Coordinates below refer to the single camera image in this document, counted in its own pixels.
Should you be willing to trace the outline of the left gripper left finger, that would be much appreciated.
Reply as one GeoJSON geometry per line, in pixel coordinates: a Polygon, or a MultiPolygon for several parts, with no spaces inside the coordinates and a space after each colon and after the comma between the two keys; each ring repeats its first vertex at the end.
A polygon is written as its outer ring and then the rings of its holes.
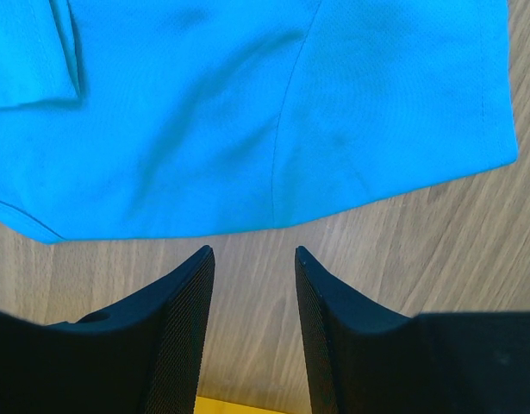
{"type": "Polygon", "coordinates": [[[193,412],[214,275],[206,246],[75,323],[0,311],[0,413],[193,412]]]}

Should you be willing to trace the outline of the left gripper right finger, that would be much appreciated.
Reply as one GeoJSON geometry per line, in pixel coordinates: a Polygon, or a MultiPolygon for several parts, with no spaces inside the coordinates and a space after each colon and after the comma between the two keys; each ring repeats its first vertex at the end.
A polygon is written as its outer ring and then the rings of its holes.
{"type": "Polygon", "coordinates": [[[530,413],[530,311],[405,317],[295,253],[315,413],[530,413]]]}

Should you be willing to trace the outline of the teal t shirt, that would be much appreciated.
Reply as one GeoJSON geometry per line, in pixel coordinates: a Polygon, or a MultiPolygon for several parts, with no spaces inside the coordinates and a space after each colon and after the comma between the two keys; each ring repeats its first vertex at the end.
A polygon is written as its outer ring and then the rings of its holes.
{"type": "Polygon", "coordinates": [[[518,154],[504,1],[0,1],[0,222],[286,228],[518,154]]]}

